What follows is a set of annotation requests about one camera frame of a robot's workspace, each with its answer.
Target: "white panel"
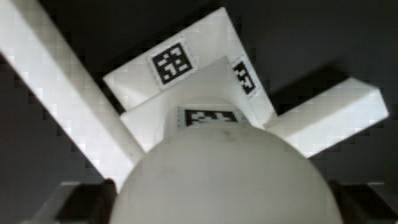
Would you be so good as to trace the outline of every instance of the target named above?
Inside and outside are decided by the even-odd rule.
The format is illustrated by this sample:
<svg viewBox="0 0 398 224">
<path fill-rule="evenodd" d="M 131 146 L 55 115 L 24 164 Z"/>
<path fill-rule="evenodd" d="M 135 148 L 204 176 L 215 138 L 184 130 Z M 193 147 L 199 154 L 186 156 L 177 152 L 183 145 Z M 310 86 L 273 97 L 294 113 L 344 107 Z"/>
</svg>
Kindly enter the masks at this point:
<svg viewBox="0 0 398 224">
<path fill-rule="evenodd" d="M 245 60 L 247 69 L 250 70 L 250 77 L 255 83 L 255 94 L 250 94 L 252 110 L 257 114 L 257 119 L 264 124 L 273 116 L 273 107 L 270 104 L 268 96 L 259 83 L 255 71 L 247 59 L 245 49 L 239 43 L 238 35 L 234 32 L 231 20 L 227 17 L 225 9 L 220 8 L 193 24 L 191 26 L 152 47 L 152 49 L 115 69 L 104 76 L 104 82 L 120 101 L 124 109 L 129 110 L 142 104 L 154 96 L 167 90 L 158 84 L 156 71 L 149 62 L 151 56 L 161 52 L 167 46 L 183 40 L 188 56 L 193 60 L 197 71 L 222 57 L 227 57 L 234 65 L 236 60 Z"/>
<path fill-rule="evenodd" d="M 310 157 L 387 115 L 378 88 L 350 78 L 282 114 L 266 130 Z"/>
<path fill-rule="evenodd" d="M 120 188 L 143 152 L 32 0 L 0 1 L 0 51 L 94 167 Z"/>
</svg>

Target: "dark floor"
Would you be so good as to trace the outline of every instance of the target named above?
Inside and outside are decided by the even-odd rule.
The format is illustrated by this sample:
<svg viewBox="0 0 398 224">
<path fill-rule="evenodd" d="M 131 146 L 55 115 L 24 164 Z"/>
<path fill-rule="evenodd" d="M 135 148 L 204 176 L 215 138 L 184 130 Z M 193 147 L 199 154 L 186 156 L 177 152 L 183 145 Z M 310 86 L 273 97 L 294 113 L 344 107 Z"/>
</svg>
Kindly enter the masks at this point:
<svg viewBox="0 0 398 224">
<path fill-rule="evenodd" d="M 111 69 L 223 6 L 270 98 L 332 64 L 380 87 L 390 117 L 310 161 L 326 179 L 387 182 L 398 189 L 398 1 L 396 0 L 40 0 L 97 84 Z M 28 218 L 64 180 L 101 177 L 42 120 L 26 88 L 0 76 L 0 222 Z"/>
</svg>

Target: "black square pattern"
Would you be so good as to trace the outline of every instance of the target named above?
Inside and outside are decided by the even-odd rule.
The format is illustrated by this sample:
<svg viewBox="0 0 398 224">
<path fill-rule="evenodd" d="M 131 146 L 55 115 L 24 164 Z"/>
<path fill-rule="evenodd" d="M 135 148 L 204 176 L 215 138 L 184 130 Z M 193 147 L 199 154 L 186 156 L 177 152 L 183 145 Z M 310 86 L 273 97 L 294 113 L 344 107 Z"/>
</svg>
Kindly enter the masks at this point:
<svg viewBox="0 0 398 224">
<path fill-rule="evenodd" d="M 238 122 L 232 111 L 184 110 L 186 127 L 211 122 Z"/>
<path fill-rule="evenodd" d="M 167 85 L 193 69 L 179 42 L 156 54 L 151 60 L 161 84 Z"/>
<path fill-rule="evenodd" d="M 234 71 L 234 74 L 236 74 L 236 77 L 238 77 L 238 80 L 239 80 L 239 84 L 241 84 L 245 94 L 250 95 L 250 93 L 255 89 L 255 84 L 252 82 L 252 77 L 250 77 L 250 73 L 248 73 L 243 61 L 234 65 L 232 71 Z"/>
</svg>

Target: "white beam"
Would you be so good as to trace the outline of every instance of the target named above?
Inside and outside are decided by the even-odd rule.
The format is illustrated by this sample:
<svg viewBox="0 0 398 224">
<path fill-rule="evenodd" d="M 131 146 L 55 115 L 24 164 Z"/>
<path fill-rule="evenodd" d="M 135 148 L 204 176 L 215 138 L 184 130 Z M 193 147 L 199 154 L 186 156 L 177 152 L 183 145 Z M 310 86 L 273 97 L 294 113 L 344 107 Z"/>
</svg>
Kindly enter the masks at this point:
<svg viewBox="0 0 398 224">
<path fill-rule="evenodd" d="M 117 189 L 142 149 L 35 0 L 0 0 L 0 52 Z"/>
</svg>

